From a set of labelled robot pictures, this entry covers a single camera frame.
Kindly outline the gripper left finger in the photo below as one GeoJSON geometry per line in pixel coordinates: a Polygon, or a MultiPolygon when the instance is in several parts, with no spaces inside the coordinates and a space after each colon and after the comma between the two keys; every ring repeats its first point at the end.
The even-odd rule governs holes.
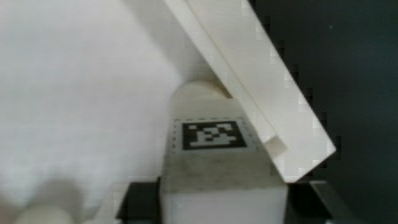
{"type": "Polygon", "coordinates": [[[94,216],[94,224],[162,224],[156,182],[133,182],[116,190],[94,216]]]}

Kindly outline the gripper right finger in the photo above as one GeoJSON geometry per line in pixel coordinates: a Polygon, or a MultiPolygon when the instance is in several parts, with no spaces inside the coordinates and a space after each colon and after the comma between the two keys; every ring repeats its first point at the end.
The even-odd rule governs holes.
{"type": "Polygon", "coordinates": [[[284,224],[359,224],[338,192],[325,181],[288,185],[284,224]]]}

